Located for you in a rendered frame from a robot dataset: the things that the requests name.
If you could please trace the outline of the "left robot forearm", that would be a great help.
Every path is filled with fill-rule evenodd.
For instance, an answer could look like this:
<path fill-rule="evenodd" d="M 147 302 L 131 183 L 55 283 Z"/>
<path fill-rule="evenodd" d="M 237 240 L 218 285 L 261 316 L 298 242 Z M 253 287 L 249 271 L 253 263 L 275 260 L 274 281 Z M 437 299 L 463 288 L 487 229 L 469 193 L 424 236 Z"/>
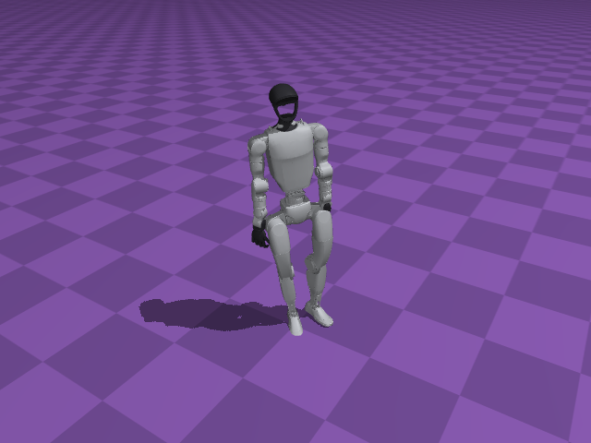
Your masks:
<path fill-rule="evenodd" d="M 320 207 L 323 209 L 326 203 L 330 203 L 332 206 L 332 176 L 324 179 L 318 179 L 318 185 L 320 194 Z"/>

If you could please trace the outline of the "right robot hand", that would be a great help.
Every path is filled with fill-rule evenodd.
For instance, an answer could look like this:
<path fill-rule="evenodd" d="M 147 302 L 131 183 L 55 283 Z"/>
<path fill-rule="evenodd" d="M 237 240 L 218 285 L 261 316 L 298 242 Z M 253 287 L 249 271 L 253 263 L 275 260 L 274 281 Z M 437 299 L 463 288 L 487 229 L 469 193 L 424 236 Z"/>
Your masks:
<path fill-rule="evenodd" d="M 261 223 L 261 228 L 256 227 L 253 225 L 253 231 L 252 231 L 252 243 L 255 243 L 256 245 L 259 245 L 260 247 L 264 247 L 267 248 L 270 245 L 270 241 L 269 239 L 266 237 L 266 233 L 264 232 L 266 228 L 266 220 L 263 220 Z M 265 241 L 268 243 L 268 245 L 265 244 Z"/>

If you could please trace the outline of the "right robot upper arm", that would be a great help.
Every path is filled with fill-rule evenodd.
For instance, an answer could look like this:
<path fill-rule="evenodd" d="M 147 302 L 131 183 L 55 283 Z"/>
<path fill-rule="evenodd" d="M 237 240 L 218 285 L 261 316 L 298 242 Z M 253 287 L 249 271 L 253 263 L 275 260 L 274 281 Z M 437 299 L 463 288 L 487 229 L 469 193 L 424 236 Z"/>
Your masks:
<path fill-rule="evenodd" d="M 264 178 L 264 156 L 268 148 L 268 136 L 266 133 L 256 135 L 249 139 L 247 150 L 249 154 L 250 171 L 255 182 L 256 194 L 269 190 L 268 178 Z"/>

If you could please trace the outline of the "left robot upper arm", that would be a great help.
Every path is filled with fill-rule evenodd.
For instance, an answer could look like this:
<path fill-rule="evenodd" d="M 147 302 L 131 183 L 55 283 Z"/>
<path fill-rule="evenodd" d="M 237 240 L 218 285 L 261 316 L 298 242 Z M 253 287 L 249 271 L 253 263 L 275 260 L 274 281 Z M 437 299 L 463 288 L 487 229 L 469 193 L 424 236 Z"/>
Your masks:
<path fill-rule="evenodd" d="M 315 175 L 319 179 L 324 179 L 332 176 L 332 167 L 328 163 L 329 147 L 328 147 L 328 130 L 325 126 L 319 123 L 308 124 L 313 133 L 313 147 L 317 167 L 315 167 Z"/>

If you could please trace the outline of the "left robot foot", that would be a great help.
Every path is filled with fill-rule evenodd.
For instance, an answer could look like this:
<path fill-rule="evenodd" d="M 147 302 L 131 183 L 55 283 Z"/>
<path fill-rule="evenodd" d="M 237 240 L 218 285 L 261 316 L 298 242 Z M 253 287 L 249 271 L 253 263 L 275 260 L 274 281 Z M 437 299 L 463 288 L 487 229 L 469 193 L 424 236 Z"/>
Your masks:
<path fill-rule="evenodd" d="M 333 324 L 332 318 L 322 309 L 322 307 L 318 307 L 317 305 L 316 308 L 317 310 L 311 308 L 310 301 L 305 305 L 305 310 L 313 316 L 316 321 L 325 327 L 331 326 Z"/>

